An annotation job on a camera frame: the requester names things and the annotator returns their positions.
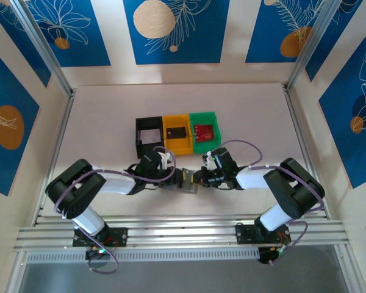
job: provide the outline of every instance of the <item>yellow bin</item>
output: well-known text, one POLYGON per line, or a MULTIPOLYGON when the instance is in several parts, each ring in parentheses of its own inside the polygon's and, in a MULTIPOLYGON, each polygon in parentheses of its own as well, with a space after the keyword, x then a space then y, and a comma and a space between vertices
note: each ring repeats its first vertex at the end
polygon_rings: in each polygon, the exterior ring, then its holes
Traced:
POLYGON ((163 132, 164 146, 174 154, 193 153, 193 136, 188 114, 163 116, 163 132))

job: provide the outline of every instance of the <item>green bin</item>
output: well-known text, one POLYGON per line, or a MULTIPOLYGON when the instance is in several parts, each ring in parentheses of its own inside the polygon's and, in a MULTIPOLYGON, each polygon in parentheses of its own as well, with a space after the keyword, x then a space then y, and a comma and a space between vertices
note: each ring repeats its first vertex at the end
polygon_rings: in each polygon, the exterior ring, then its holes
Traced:
POLYGON ((208 151, 214 150, 221 143, 221 134, 218 128, 217 116, 215 112, 191 113, 190 124, 193 134, 193 152, 196 154, 205 154, 208 151), (214 139, 210 142, 196 142, 194 125, 212 125, 214 132, 214 139))

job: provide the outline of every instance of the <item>floor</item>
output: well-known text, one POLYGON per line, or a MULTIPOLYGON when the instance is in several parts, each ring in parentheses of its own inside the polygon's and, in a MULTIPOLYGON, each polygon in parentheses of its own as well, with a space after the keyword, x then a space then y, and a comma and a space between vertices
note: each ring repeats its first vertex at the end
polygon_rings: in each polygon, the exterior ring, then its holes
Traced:
POLYGON ((256 260, 121 262, 113 275, 91 273, 84 262, 28 264, 19 292, 348 292, 333 246, 297 246, 287 254, 273 267, 256 260))
MULTIPOLYGON (((122 170, 138 162, 135 119, 215 111, 222 141, 243 139, 263 152, 263 164, 303 155, 281 84, 108 85, 79 87, 66 127, 54 177, 80 158, 122 170)), ((258 158, 241 143, 227 145, 238 165, 258 158)), ((178 156, 178 167, 198 170, 200 155, 178 156)), ((268 189, 221 191, 198 188, 197 194, 145 190, 134 196, 99 194, 92 202, 101 215, 259 214, 275 204, 268 189)), ((47 199, 43 216, 55 215, 47 199)))

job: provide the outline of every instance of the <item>metal bar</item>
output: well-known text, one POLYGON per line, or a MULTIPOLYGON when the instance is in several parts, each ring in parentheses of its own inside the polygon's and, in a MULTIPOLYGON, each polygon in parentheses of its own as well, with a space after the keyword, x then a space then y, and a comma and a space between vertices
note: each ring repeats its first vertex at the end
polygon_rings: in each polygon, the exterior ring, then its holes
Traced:
MULTIPOLYGON (((122 221, 109 223, 111 227, 128 226, 128 248, 176 248, 176 247, 237 247, 234 227, 237 222, 252 224, 253 219, 242 217, 226 220, 188 220, 190 217, 178 217, 171 221, 167 216, 158 221, 146 220, 132 222, 127 217, 122 221)), ((313 244, 348 244, 347 235, 341 221, 326 219, 305 219, 309 229, 300 245, 313 244)), ((296 239, 303 230, 303 225, 291 225, 290 234, 296 239)), ((16 251, 63 250, 70 249, 73 240, 73 225, 65 220, 61 223, 37 225, 21 228, 15 245, 16 251)))
MULTIPOLYGON (((117 250, 114 252, 119 262, 143 261, 207 261, 232 259, 259 259, 257 247, 207 248, 207 249, 153 249, 117 250)), ((29 264, 84 263, 83 251, 32 252, 29 264)))
POLYGON ((66 104, 65 111, 64 111, 62 119, 61 119, 61 125, 60 125, 60 129, 59 129, 59 133, 58 133, 58 136, 56 138, 56 142, 54 144, 53 155, 52 155, 51 160, 50 160, 48 172, 47 172, 47 175, 45 177, 45 180, 43 180, 43 182, 42 182, 42 186, 41 186, 41 190, 40 190, 39 198, 38 198, 38 203, 35 207, 34 214, 33 214, 33 217, 31 219, 31 223, 30 223, 31 226, 34 226, 36 224, 36 222, 38 220, 38 215, 39 215, 40 209, 43 207, 43 205, 45 203, 45 200, 46 200, 45 189, 46 189, 46 186, 50 183, 50 181, 52 180, 52 177, 53 177, 54 168, 56 167, 57 159, 59 157, 63 136, 65 134, 66 126, 68 125, 68 120, 69 120, 70 113, 71 113, 71 110, 72 110, 75 94, 76 94, 76 92, 74 92, 70 96, 70 98, 69 98, 69 100, 66 104))
MULTIPOLYGON (((321 227, 326 227, 326 229, 331 230, 331 227, 338 227, 342 225, 342 222, 339 220, 330 221, 328 225, 323 225, 323 221, 321 219, 309 219, 309 225, 312 229, 320 229, 321 227)), ((73 224, 69 221, 62 221, 63 223, 50 223, 44 225, 36 225, 35 227, 29 228, 21 228, 20 233, 23 232, 33 232, 33 231, 66 231, 73 230, 73 224)), ((253 220, 241 220, 239 221, 245 225, 248 225, 253 222, 253 220)), ((119 227, 124 226, 129 229, 157 229, 157 228, 179 228, 179 229, 187 229, 187 228, 208 228, 208 227, 227 227, 234 226, 237 221, 226 220, 226 221, 179 221, 179 222, 108 222, 110 227, 119 227)))
MULTIPOLYGON (((255 220, 260 214, 236 214, 236 215, 149 215, 149 216, 132 216, 132 215, 107 215, 103 216, 103 220, 107 223, 140 223, 140 222, 160 222, 160 223, 173 223, 173 222, 197 222, 197 221, 241 221, 241 220, 255 220)), ((326 219, 324 211, 313 212, 311 214, 304 215, 303 219, 326 219)), ((49 224, 65 224, 71 223, 69 220, 62 219, 60 216, 48 216, 39 217, 37 221, 38 225, 49 225, 49 224)))
POLYGON ((24 271, 26 270, 28 256, 29 253, 24 251, 15 253, 15 259, 13 260, 13 267, 10 274, 10 279, 7 283, 4 292, 6 293, 19 292, 24 271))
POLYGON ((27 8, 27 2, 23 0, 9 0, 11 8, 19 19, 23 29, 30 38, 31 42, 37 49, 39 55, 49 68, 52 75, 57 79, 57 82, 62 91, 69 97, 72 93, 72 88, 66 79, 61 66, 40 30, 37 22, 27 8))
MULTIPOLYGON (((300 124, 300 117, 297 115, 297 112, 295 110, 295 106, 293 104, 293 101, 290 97, 289 92, 286 90, 286 87, 284 87, 284 93, 285 93, 287 106, 289 107, 290 116, 291 116, 292 121, 293 121, 295 133, 297 135, 298 143, 300 144, 300 148, 301 148, 301 151, 303 153, 303 157, 304 157, 306 167, 308 169, 308 172, 317 180, 317 182, 320 183, 320 179, 319 179, 318 174, 317 174, 317 172, 314 168, 312 159, 311 159, 310 154, 309 154, 309 150, 308 150, 307 145, 306 145, 306 139, 305 139, 306 136, 304 136, 304 133, 303 133, 303 130, 302 130, 302 127, 301 127, 301 124, 300 124)), ((324 211, 325 211, 326 217, 328 219, 331 219, 332 218, 332 213, 330 212, 331 209, 328 207, 328 202, 326 201, 325 197, 324 197, 323 201, 324 201, 324 211)))
POLYGON ((323 10, 317 17, 315 24, 305 42, 305 45, 302 47, 302 50, 295 62, 295 66, 293 71, 287 81, 287 91, 294 86, 295 82, 299 78, 300 74, 305 69, 307 63, 312 57, 314 51, 321 38, 323 37, 325 31, 327 30, 328 25, 330 24, 332 18, 334 17, 337 9, 339 8, 342 0, 322 0, 326 1, 323 6, 323 10))
POLYGON ((366 293, 366 285, 351 245, 338 244, 334 247, 348 290, 352 293, 366 293))

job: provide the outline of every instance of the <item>blue poster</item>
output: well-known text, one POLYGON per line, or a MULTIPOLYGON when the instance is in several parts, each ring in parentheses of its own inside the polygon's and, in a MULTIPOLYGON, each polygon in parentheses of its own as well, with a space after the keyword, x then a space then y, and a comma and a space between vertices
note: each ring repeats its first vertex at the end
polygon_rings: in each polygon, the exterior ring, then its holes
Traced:
POLYGON ((366 182, 366 37, 320 98, 353 188, 366 182))
POLYGON ((5 0, 0 0, 0 23, 46 87, 51 73, 5 0))
POLYGON ((8 196, 39 105, 0 59, 0 193, 8 196))
MULTIPOLYGON (((62 67, 110 65, 90 0, 29 0, 26 3, 62 67)), ((13 15, 10 7, 7 14, 13 15)), ((19 30, 20 24, 13 17, 12 30, 19 30)), ((29 42, 25 33, 23 38, 29 42)))
POLYGON ((123 0, 135 62, 220 63, 229 0, 123 0))
POLYGON ((263 0, 246 63, 294 62, 326 0, 263 0))
POLYGON ((362 0, 343 0, 337 9, 331 23, 317 45, 312 57, 306 65, 306 73, 312 81, 323 65, 328 54, 335 46, 340 35, 353 17, 362 0))

